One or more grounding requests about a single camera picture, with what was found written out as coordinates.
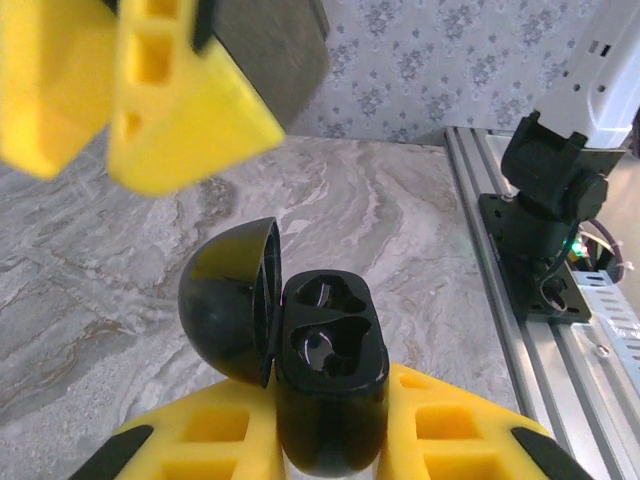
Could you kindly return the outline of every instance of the black bracket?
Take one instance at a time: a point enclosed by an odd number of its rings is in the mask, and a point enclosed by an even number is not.
[[[482,194],[478,203],[516,318],[564,324],[588,323],[591,312],[566,264],[557,273],[566,287],[559,293],[566,305],[566,310],[560,313],[541,301],[539,296],[538,282],[547,264],[517,255],[501,246],[504,241],[501,232],[508,218],[509,202],[498,195]]]

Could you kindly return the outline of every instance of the yellow 3d-printed part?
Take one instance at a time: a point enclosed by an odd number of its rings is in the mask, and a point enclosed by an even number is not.
[[[511,435],[536,422],[394,364],[377,480],[547,480]]]
[[[164,194],[277,146],[285,133],[224,47],[200,54],[197,0],[120,2],[108,170]]]
[[[137,417],[116,433],[140,425],[153,433],[116,480],[285,478],[271,388],[225,380]]]
[[[0,0],[0,158],[59,173],[111,115],[116,17],[100,0]]]

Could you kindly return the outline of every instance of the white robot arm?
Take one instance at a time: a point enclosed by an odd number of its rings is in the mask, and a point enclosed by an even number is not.
[[[607,198],[607,176],[639,106],[640,0],[602,0],[561,78],[502,157],[517,196],[479,199],[518,318],[587,315],[564,261],[580,223]]]
[[[585,147],[619,147],[640,107],[640,1],[601,0],[562,77],[538,102],[538,123]]]

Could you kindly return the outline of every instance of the black rubber pad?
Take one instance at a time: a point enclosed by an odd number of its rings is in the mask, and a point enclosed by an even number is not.
[[[115,480],[152,433],[153,427],[140,425],[114,435],[69,480]]]
[[[594,480],[554,439],[525,427],[511,434],[549,480]]]

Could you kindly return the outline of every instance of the open earbuds case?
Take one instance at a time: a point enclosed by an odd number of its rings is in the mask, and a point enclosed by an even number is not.
[[[278,226],[265,218],[195,253],[179,310],[190,342],[216,370],[262,387],[275,371],[278,435],[297,468],[344,476],[375,459],[387,426],[389,356],[361,277],[316,270],[283,290]]]

